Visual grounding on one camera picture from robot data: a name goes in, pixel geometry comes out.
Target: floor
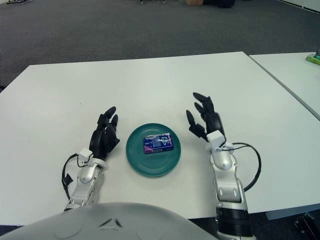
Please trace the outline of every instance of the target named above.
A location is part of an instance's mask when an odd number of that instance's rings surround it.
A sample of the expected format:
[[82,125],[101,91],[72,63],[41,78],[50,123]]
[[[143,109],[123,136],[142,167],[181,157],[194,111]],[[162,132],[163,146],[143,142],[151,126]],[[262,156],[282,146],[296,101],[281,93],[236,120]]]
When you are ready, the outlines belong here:
[[[313,52],[320,15],[276,0],[236,0],[233,8],[183,0],[32,0],[0,4],[0,85],[26,67],[243,51]],[[315,211],[318,226],[320,212]],[[297,216],[251,214],[258,240],[304,240]],[[211,218],[193,219],[211,232]],[[14,226],[0,226],[0,235]]]

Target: black cable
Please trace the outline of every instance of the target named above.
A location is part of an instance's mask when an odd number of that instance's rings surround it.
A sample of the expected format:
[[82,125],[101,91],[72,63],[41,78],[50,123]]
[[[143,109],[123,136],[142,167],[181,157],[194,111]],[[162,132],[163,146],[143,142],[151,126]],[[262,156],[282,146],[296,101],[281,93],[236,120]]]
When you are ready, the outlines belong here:
[[251,146],[250,144],[248,143],[244,143],[244,142],[233,142],[232,143],[233,145],[244,145],[244,146],[240,146],[240,147],[237,147],[237,148],[232,148],[232,149],[223,149],[222,151],[232,151],[232,150],[237,150],[237,149],[242,149],[242,148],[245,148],[245,147],[250,147],[252,148],[255,153],[256,153],[256,156],[258,157],[258,169],[256,171],[256,174],[253,178],[253,180],[248,184],[248,186],[246,186],[244,188],[244,191],[248,191],[249,189],[251,189],[255,184],[256,182],[258,181],[258,178],[260,176],[260,173],[261,173],[261,157],[260,157],[260,154],[259,152],[257,151],[257,149],[255,149],[253,146]]
[[223,145],[225,145],[225,144],[226,144],[226,142],[227,142],[227,138],[226,138],[226,137],[224,137],[224,142],[220,144],[219,148],[221,148]]
[[78,162],[78,156],[79,156],[79,155],[78,155],[77,153],[71,155],[71,156],[66,160],[66,162],[65,162],[65,164],[64,164],[64,166],[63,166],[63,169],[62,169],[61,182],[62,182],[62,186],[63,186],[63,189],[64,189],[64,191],[65,191],[65,194],[66,194],[68,200],[70,200],[70,195],[69,195],[69,191],[68,191],[68,185],[69,185],[70,182],[67,182],[67,179],[66,179],[66,176],[65,176],[65,174],[66,174],[66,166],[67,166],[68,162],[69,162],[71,159],[73,159],[74,157],[77,157],[77,162]]
[[79,168],[83,168],[84,166],[86,166],[86,164],[89,162],[89,160],[90,160],[90,158],[91,158],[92,155],[93,155],[93,153],[91,153],[91,155],[89,156],[88,161],[83,161],[83,162],[82,162],[82,163],[83,163],[82,166],[79,165],[79,155],[76,156],[76,164],[78,165],[78,167],[79,167]]

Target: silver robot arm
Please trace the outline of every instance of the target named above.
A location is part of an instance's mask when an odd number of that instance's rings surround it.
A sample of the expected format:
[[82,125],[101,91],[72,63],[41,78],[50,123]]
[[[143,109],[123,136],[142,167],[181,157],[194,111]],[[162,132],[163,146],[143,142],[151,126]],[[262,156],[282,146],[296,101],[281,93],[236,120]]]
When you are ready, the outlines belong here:
[[92,151],[86,148],[79,153],[83,167],[77,176],[76,188],[64,211],[95,204],[98,201],[106,162],[98,158],[90,158],[92,154]]
[[256,240],[252,234],[244,187],[237,177],[233,145],[219,130],[209,133],[213,189],[217,201],[216,237],[220,240]]
[[188,110],[186,115],[189,130],[209,142],[209,162],[214,172],[213,189],[217,201],[216,237],[220,240],[256,240],[249,223],[245,190],[237,177],[237,161],[232,155],[233,145],[226,141],[220,116],[215,112],[210,97],[198,93],[193,93],[193,96],[202,103],[201,106],[195,102],[194,106],[206,123],[206,131],[195,123]]
[[[91,137],[89,149],[84,148],[79,154],[70,156],[65,163],[62,170],[62,185],[69,201],[64,211],[97,203],[99,189],[104,179],[105,159],[120,141],[116,136],[118,115],[114,115],[110,122],[115,112],[116,107],[112,107],[100,115],[98,126]],[[68,184],[72,182],[72,179],[68,174],[65,176],[65,168],[73,157],[77,157],[77,164],[81,170],[77,176],[76,188],[70,197]]]

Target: teal plate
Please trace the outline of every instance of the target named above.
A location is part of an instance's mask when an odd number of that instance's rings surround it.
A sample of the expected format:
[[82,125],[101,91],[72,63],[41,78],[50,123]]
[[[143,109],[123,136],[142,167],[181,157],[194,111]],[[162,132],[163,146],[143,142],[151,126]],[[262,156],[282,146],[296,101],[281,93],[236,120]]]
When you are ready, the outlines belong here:
[[[174,148],[169,151],[144,152],[144,137],[148,135],[170,133]],[[131,133],[125,147],[126,158],[138,173],[148,177],[159,177],[169,173],[179,162],[181,145],[177,135],[167,126],[148,123]]]

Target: blue box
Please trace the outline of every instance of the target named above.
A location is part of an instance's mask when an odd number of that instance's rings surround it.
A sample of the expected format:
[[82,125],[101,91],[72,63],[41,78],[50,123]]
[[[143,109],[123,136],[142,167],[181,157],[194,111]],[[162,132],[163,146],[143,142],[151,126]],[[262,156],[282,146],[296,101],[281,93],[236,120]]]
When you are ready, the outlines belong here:
[[164,152],[174,149],[174,143],[170,133],[149,135],[143,137],[145,154]]

